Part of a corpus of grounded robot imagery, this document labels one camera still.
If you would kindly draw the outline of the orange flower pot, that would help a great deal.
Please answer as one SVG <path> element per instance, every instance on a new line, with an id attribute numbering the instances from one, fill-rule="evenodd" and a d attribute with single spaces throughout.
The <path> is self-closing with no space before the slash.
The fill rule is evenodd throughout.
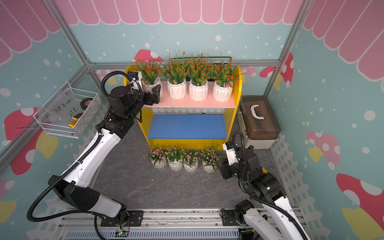
<path id="1" fill-rule="evenodd" d="M 187 59 L 186 53 L 177 53 L 174 58 L 169 57 L 168 62 L 162 63 L 162 75 L 167 80 L 169 96 L 172 99 L 180 100 L 187 95 Z"/>
<path id="2" fill-rule="evenodd" d="M 190 78 L 189 95 L 193 101 L 203 101 L 208 97 L 211 64 L 203 55 L 191 55 L 187 63 L 187 76 Z"/>
<path id="3" fill-rule="evenodd" d="M 144 93 L 153 93 L 156 86 L 160 86 L 160 97 L 163 96 L 163 88 L 160 80 L 162 74 L 160 65 L 156 61 L 136 61 L 137 70 L 142 73 L 142 87 Z"/>
<path id="4" fill-rule="evenodd" d="M 233 84 L 235 81 L 240 80 L 240 74 L 234 73 L 233 60 L 221 60 L 220 63 L 215 64 L 212 71 L 212 80 L 215 85 L 213 89 L 213 97 L 218 102 L 227 102 L 231 98 L 233 91 Z"/>

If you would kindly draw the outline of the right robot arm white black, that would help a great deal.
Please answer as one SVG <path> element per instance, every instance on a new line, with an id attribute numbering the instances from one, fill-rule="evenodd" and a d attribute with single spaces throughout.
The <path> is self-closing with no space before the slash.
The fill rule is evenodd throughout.
<path id="1" fill-rule="evenodd" d="M 242 132 L 223 144 L 227 157 L 222 160 L 222 177 L 237 178 L 242 192 L 249 196 L 235 205 L 229 215 L 239 225 L 250 227 L 254 239 L 308 240 L 309 234 L 298 220 L 279 180 L 264 172 L 252 147 L 246 148 Z"/>

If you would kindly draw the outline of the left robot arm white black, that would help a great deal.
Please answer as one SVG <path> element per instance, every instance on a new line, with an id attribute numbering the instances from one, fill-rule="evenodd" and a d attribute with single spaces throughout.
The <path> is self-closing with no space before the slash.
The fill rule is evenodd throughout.
<path id="1" fill-rule="evenodd" d="M 60 176 L 52 176 L 49 186 L 27 211 L 30 222 L 45 222 L 70 214 L 87 213 L 122 228 L 131 220 L 127 206 L 90 188 L 90 182 L 109 152 L 126 136 L 135 121 L 142 121 L 142 108 L 160 102 L 160 86 L 144 93 L 140 71 L 114 71 L 101 82 L 102 93 L 109 102 L 103 120 L 95 126 L 97 133 L 90 144 Z M 46 217 L 34 217 L 38 204 L 50 192 L 73 210 Z"/>

